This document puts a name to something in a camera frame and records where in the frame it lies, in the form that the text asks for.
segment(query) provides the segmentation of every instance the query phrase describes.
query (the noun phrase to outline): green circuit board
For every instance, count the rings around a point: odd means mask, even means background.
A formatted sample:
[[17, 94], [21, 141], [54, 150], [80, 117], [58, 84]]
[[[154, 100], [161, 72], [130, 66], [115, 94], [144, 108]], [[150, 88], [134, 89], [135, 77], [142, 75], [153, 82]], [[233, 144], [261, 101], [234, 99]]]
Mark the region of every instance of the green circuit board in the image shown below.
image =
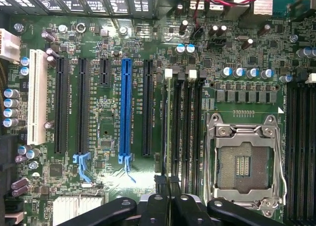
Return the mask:
[[[201, 116], [191, 115], [190, 121], [200, 118], [200, 159], [198, 166], [200, 181], [198, 196], [203, 200], [203, 150], [205, 148], [204, 136], [206, 133], [207, 115], [219, 113], [224, 123], [234, 124], [262, 124], [268, 115], [274, 115], [280, 128], [282, 156], [285, 148], [285, 112], [286, 112], [286, 85], [279, 81], [279, 77], [288, 74], [292, 67], [292, 60], [297, 49], [296, 44], [289, 40], [290, 34], [296, 29], [285, 19], [272, 19], [271, 31], [262, 37], [257, 36], [256, 29], [240, 29], [237, 22], [220, 20], [200, 21], [207, 28], [210, 24], [226, 25], [228, 31], [225, 34], [226, 45], [223, 48], [207, 48], [207, 35], [199, 41], [190, 41], [190, 34], [179, 35], [181, 18], [168, 17], [161, 21], [128, 20], [128, 19], [97, 19], [82, 17], [46, 17], [46, 16], [13, 16], [11, 28], [15, 23], [22, 23], [26, 31], [22, 34], [21, 56], [29, 56], [30, 49], [45, 49], [46, 41], [40, 36], [42, 31], [49, 30], [55, 37], [55, 43], [60, 46], [60, 55], [69, 60], [69, 114], [68, 114], [68, 146], [65, 154], [54, 153], [53, 130], [46, 134], [47, 143], [38, 146], [41, 151], [39, 167], [30, 170], [27, 164], [19, 165], [19, 177], [27, 177], [31, 181], [28, 194], [23, 196], [27, 220], [26, 226], [51, 226], [53, 201], [59, 196], [101, 196], [104, 202], [111, 201], [120, 196], [130, 197], [136, 201], [142, 194], [155, 192], [154, 175], [159, 175], [163, 160], [162, 127], [164, 118], [166, 124], [172, 122], [173, 108], [173, 82], [164, 79], [165, 69], [179, 70], [205, 70], [207, 78], [202, 88]], [[193, 21], [189, 20], [188, 30], [193, 27]], [[86, 26], [84, 33], [76, 32], [76, 25], [83, 23]], [[59, 25], [68, 27], [67, 34], [58, 32]], [[128, 28], [128, 36], [121, 37], [118, 28]], [[109, 35], [102, 37], [96, 33], [100, 27], [106, 27]], [[241, 49], [241, 41], [238, 36], [247, 35], [253, 38], [255, 44], [249, 49]], [[193, 55], [177, 55], [175, 48], [178, 44], [192, 43], [196, 47]], [[121, 51], [119, 57], [113, 56], [113, 51]], [[111, 86], [105, 88], [99, 85], [100, 58], [108, 58], [111, 62]], [[91, 160], [88, 162], [87, 176], [101, 187], [82, 188], [78, 175], [78, 166], [73, 163], [72, 157], [76, 153], [76, 125], [78, 105], [78, 59], [86, 58], [90, 63], [90, 93], [89, 115], [84, 118], [89, 121], [89, 152]], [[124, 171], [123, 165], [118, 163], [119, 153], [119, 129], [120, 129], [120, 93], [121, 93], [121, 61], [123, 58], [131, 58], [132, 65], [132, 116], [131, 116], [131, 152], [133, 161], [130, 176]], [[143, 74], [144, 60], [153, 60], [153, 124], [152, 124], [152, 147], [151, 155], [144, 157], [142, 154], [142, 124], [143, 124]], [[220, 71], [224, 67], [236, 69], [257, 68], [273, 70], [273, 77], [263, 80], [260, 76], [250, 80], [245, 76], [239, 79], [230, 76], [223, 78]], [[27, 90], [21, 90], [21, 83], [25, 78], [19, 74], [21, 66], [9, 66], [9, 87], [20, 90], [22, 96], [27, 96]], [[48, 70], [48, 99], [47, 120], [54, 120], [54, 90], [55, 70]], [[228, 101], [227, 96], [221, 97], [218, 93], [232, 92], [233, 96], [239, 91], [255, 91], [275, 93], [275, 100], [262, 101], [259, 103], [237, 102], [232, 96]], [[185, 96], [180, 97], [181, 117], [184, 118]], [[27, 99], [20, 101], [19, 120], [27, 122]], [[9, 133], [25, 131], [25, 127], [19, 126], [8, 130]], [[166, 136], [172, 137], [172, 125], [167, 128]], [[214, 156], [210, 159], [210, 172], [214, 168]], [[268, 161], [267, 169], [273, 168], [273, 161]], [[178, 169], [177, 175], [181, 176], [182, 168]], [[172, 167], [167, 167], [167, 173], [172, 172]], [[191, 180], [192, 169], [187, 180], [186, 193], [196, 193]], [[272, 218], [282, 221], [282, 205], [274, 211]]]

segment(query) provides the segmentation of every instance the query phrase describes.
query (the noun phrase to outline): white pci slot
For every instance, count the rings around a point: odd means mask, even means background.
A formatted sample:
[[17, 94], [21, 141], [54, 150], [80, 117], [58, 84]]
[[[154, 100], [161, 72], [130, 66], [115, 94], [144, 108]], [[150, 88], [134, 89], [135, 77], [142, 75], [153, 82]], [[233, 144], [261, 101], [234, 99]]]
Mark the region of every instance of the white pci slot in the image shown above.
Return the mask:
[[28, 142], [39, 145], [46, 142], [47, 60], [40, 49], [30, 50]]

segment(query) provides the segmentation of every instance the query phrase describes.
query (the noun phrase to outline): blue pcie slot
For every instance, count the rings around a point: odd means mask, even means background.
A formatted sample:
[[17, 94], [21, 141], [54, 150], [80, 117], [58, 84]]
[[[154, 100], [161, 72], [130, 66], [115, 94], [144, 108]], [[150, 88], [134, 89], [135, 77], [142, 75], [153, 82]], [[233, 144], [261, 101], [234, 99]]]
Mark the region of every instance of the blue pcie slot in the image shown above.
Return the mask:
[[130, 171], [131, 161], [130, 137], [131, 137], [131, 102], [132, 102], [132, 60], [122, 60], [121, 98], [120, 98], [120, 134], [118, 163], [125, 162], [126, 171]]

